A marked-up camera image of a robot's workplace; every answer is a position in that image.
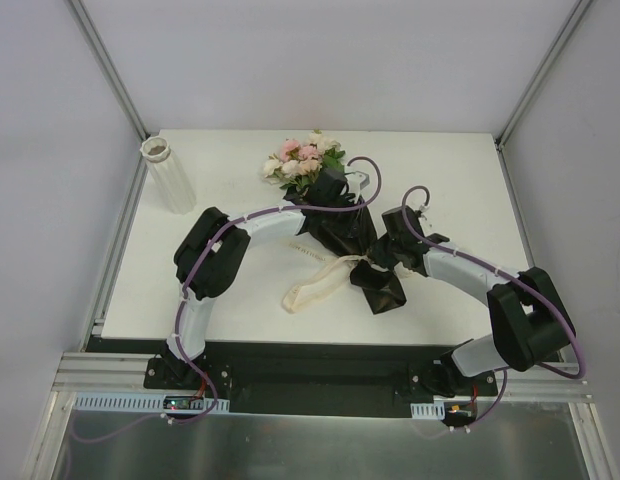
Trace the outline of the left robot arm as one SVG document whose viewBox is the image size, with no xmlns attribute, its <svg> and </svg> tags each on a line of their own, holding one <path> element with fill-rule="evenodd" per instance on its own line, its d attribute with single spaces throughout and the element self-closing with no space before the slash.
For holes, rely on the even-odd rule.
<svg viewBox="0 0 620 480">
<path fill-rule="evenodd" d="M 160 358 L 178 388 L 194 387 L 201 377 L 197 361 L 217 297 L 233 284 L 248 249 L 310 231 L 323 220 L 356 214 L 369 175 L 348 167 L 319 175 L 301 197 L 235 219 L 216 207 L 200 215 L 174 254 L 180 283 L 177 318 Z"/>
</svg>

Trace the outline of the pink and white flower bouquet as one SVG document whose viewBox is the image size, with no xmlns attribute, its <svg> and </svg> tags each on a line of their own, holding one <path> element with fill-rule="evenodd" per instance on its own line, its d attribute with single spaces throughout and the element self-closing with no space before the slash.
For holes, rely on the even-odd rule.
<svg viewBox="0 0 620 480">
<path fill-rule="evenodd" d="M 303 141 L 287 138 L 265 161 L 261 176 L 283 190 L 303 194 L 324 169 L 344 172 L 345 154 L 340 142 L 315 129 Z"/>
</svg>

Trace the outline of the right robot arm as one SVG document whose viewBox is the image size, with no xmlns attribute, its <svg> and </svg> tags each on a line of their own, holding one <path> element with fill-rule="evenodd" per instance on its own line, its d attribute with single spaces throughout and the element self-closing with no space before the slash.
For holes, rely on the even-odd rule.
<svg viewBox="0 0 620 480">
<path fill-rule="evenodd" d="M 451 398 L 476 377 L 508 368 L 525 372 L 576 339 L 574 326 L 546 271 L 503 270 L 456 248 L 440 234 L 425 236 L 421 215 L 410 208 L 386 211 L 386 233 L 369 250 L 377 266 L 402 265 L 442 281 L 487 307 L 491 333 L 444 353 L 419 375 L 424 389 Z"/>
</svg>

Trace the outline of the cream ribbon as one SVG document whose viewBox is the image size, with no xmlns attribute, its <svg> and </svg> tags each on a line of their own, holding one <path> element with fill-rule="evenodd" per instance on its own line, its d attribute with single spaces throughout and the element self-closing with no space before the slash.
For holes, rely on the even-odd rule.
<svg viewBox="0 0 620 480">
<path fill-rule="evenodd" d="M 323 302 L 344 285 L 351 285 L 362 290 L 373 314 L 386 313 L 406 304 L 401 281 L 414 275 L 401 265 L 393 270 L 373 265 L 362 255 L 334 257 L 312 277 L 294 284 L 281 305 L 286 312 L 296 314 Z"/>
</svg>

